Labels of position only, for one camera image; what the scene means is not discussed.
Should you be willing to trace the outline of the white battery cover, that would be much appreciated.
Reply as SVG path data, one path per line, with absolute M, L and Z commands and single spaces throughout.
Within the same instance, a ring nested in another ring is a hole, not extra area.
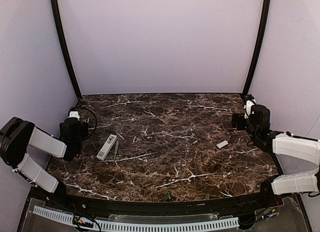
M 228 145 L 228 144 L 229 144 L 228 141 L 224 140 L 224 141 L 218 143 L 216 146 L 217 146 L 219 149 L 221 149 L 221 148 L 225 147 L 225 146 Z

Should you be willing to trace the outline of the white remote control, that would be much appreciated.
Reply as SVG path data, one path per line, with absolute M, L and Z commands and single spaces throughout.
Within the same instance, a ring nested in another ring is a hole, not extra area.
M 99 160 L 104 161 L 116 141 L 117 141 L 117 135 L 110 134 L 96 157 Z

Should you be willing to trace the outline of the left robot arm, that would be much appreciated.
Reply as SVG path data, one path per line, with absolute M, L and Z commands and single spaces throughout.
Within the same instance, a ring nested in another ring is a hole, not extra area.
M 72 161 L 78 157 L 82 141 L 88 139 L 88 123 L 69 117 L 60 123 L 58 138 L 43 131 L 30 121 L 11 118 L 0 130 L 0 157 L 15 173 L 28 183 L 61 197 L 67 193 L 66 185 L 49 174 L 28 153 L 33 147 L 53 157 Z

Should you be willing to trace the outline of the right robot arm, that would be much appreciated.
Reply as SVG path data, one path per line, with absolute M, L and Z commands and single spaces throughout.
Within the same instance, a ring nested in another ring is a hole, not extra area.
M 285 155 L 317 166 L 320 165 L 320 141 L 287 132 L 270 129 L 270 110 L 264 105 L 246 106 L 244 114 L 233 114 L 231 124 L 238 130 L 245 130 L 254 146 L 263 152 Z M 279 196 L 292 193 L 320 194 L 319 168 L 290 175 L 275 175 L 260 186 L 263 196 Z

